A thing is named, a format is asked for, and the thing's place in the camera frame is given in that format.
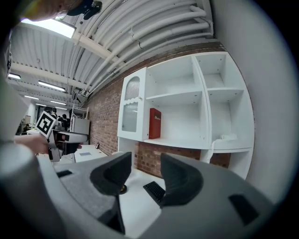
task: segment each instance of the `cabinet door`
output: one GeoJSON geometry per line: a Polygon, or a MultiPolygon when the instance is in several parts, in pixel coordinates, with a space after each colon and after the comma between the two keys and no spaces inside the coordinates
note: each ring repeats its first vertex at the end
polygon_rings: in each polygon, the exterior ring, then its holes
{"type": "Polygon", "coordinates": [[[142,141],[146,68],[124,78],[118,120],[118,137],[142,141]]]}

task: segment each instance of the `person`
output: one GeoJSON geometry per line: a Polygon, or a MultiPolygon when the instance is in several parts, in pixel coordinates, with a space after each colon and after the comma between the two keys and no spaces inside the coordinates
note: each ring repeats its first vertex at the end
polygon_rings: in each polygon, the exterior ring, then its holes
{"type": "Polygon", "coordinates": [[[73,109],[71,109],[71,110],[69,111],[69,117],[70,117],[70,119],[71,119],[71,115],[72,115],[72,113],[73,113],[73,109]]]}
{"type": "Polygon", "coordinates": [[[62,120],[64,122],[64,128],[67,131],[67,128],[69,128],[71,125],[71,120],[66,118],[66,114],[62,115],[62,120]]]}
{"type": "Polygon", "coordinates": [[[15,133],[15,135],[21,135],[22,134],[22,124],[19,124],[17,132],[15,133]]]}
{"type": "Polygon", "coordinates": [[[53,109],[52,109],[51,116],[52,116],[53,118],[55,118],[55,119],[58,118],[56,113],[57,113],[57,109],[56,109],[56,108],[53,108],[53,109]]]}
{"type": "Polygon", "coordinates": [[[22,17],[32,21],[53,19],[80,7],[83,2],[84,0],[32,0],[22,17]]]}
{"type": "Polygon", "coordinates": [[[29,124],[26,124],[26,126],[23,128],[23,133],[27,132],[29,129],[29,124]]]}
{"type": "Polygon", "coordinates": [[[61,126],[62,126],[63,129],[66,131],[66,130],[67,130],[67,127],[65,126],[66,121],[64,120],[64,115],[65,115],[65,114],[63,114],[62,117],[59,116],[59,117],[58,117],[58,121],[61,122],[61,126]]]}

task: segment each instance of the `ceiling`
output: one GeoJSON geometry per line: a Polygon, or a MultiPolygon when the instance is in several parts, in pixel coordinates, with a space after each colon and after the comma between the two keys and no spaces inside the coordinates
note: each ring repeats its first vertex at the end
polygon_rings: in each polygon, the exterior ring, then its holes
{"type": "Polygon", "coordinates": [[[74,91],[89,96],[149,57],[183,45],[216,41],[203,36],[213,35],[209,0],[102,2],[102,11],[87,21],[82,21],[83,15],[64,18],[77,28],[71,39],[24,23],[13,30],[11,73],[21,80],[8,82],[20,95],[37,97],[36,103],[47,106],[59,106],[50,102],[54,100],[71,108],[79,105],[73,100],[74,91]],[[206,16],[194,17],[203,13],[201,9],[206,16]],[[66,88],[67,93],[43,87],[39,80],[66,88]]]}

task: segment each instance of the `white wall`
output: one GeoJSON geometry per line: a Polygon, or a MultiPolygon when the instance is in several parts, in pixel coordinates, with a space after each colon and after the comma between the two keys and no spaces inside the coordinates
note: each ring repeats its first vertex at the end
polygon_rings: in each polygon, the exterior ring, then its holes
{"type": "Polygon", "coordinates": [[[216,37],[237,63],[255,115],[255,150],[247,181],[273,202],[298,167],[298,82],[289,50],[250,1],[211,0],[216,37]]]}
{"type": "Polygon", "coordinates": [[[57,113],[56,114],[57,114],[57,116],[61,116],[61,117],[62,117],[63,114],[66,114],[66,117],[69,118],[69,111],[68,110],[57,109],[57,113]]]}
{"type": "Polygon", "coordinates": [[[29,104],[29,108],[25,115],[30,116],[30,124],[36,123],[37,107],[34,103],[29,104]]]}

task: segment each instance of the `red book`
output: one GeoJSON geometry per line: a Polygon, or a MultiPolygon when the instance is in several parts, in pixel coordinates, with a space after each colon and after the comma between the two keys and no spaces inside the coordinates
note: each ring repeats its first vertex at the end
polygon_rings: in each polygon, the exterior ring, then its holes
{"type": "Polygon", "coordinates": [[[149,139],[161,137],[161,112],[155,108],[149,110],[149,139]]]}

